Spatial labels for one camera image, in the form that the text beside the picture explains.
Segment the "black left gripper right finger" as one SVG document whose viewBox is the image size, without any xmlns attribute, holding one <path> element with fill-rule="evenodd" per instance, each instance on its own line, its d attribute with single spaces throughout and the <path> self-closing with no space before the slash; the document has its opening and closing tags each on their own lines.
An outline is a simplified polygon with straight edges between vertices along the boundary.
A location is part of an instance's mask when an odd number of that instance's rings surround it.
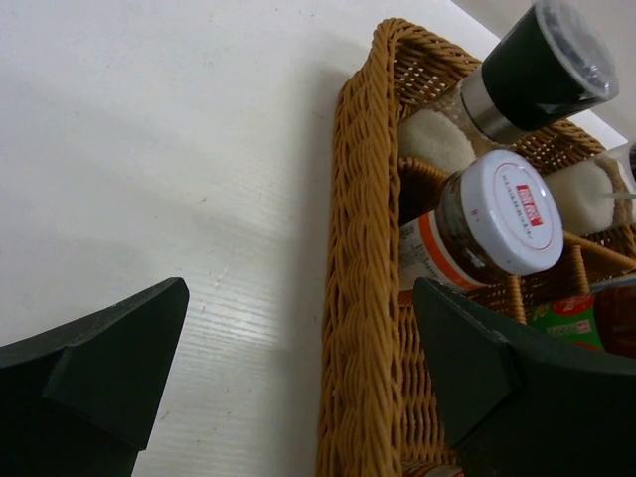
<svg viewBox="0 0 636 477">
<path fill-rule="evenodd" d="M 631 476 L 635 363 L 428 279 L 413 304 L 446 440 L 468 476 Z"/>
</svg>

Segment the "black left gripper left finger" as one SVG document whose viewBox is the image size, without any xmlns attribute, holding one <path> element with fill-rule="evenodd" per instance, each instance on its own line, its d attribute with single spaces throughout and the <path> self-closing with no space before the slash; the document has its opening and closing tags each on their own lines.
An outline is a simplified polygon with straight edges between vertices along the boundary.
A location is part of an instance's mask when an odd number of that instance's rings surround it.
<svg viewBox="0 0 636 477">
<path fill-rule="evenodd" d="M 168 278 L 1 349 L 4 476 L 129 476 L 147 448 L 189 289 Z"/>
</svg>

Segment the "red ketchup bottle yellow cap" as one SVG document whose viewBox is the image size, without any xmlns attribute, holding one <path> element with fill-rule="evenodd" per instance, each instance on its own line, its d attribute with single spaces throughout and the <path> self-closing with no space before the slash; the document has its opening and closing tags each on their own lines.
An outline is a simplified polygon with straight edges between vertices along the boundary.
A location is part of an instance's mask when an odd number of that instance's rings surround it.
<svg viewBox="0 0 636 477">
<path fill-rule="evenodd" d="M 635 358 L 635 286 L 615 286 L 533 309 L 528 325 L 589 350 Z"/>
</svg>

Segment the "orange-label spice jar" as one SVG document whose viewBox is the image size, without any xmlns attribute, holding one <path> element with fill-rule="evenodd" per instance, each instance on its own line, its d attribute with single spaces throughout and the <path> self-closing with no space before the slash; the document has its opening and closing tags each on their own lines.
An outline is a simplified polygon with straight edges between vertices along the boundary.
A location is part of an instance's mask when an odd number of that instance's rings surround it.
<svg viewBox="0 0 636 477">
<path fill-rule="evenodd" d="M 399 286 L 420 278 L 459 293 L 557 264 L 564 232 L 542 176 L 522 156 L 493 150 L 444 183 L 436 205 L 399 228 Z"/>
</svg>

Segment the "black-cap glass salt bottle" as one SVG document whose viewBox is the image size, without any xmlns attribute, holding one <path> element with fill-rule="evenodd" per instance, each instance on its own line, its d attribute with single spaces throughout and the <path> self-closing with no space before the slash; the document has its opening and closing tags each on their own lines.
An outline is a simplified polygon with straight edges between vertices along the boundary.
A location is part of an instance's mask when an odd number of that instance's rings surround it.
<svg viewBox="0 0 636 477">
<path fill-rule="evenodd" d="M 545 177 L 563 227 L 579 236 L 635 222 L 635 143 L 630 141 Z"/>
</svg>

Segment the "clear-cap salt grinder bottle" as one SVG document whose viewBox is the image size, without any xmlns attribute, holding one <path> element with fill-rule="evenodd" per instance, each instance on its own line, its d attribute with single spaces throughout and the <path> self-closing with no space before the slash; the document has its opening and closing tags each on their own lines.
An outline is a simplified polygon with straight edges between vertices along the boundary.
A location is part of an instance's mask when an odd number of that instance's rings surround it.
<svg viewBox="0 0 636 477">
<path fill-rule="evenodd" d="M 536 1 L 474 72 L 398 125 L 398 153 L 452 174 L 618 93 L 614 59 L 580 11 Z"/>
</svg>

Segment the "white-lid brown spice jar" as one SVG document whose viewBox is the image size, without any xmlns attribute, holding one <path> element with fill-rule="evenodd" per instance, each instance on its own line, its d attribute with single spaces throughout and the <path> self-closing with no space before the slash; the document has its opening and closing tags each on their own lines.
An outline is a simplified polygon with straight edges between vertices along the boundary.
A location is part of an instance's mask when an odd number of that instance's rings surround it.
<svg viewBox="0 0 636 477">
<path fill-rule="evenodd" d="M 430 461 L 412 461 L 402 468 L 402 477 L 464 477 L 460 467 Z"/>
</svg>

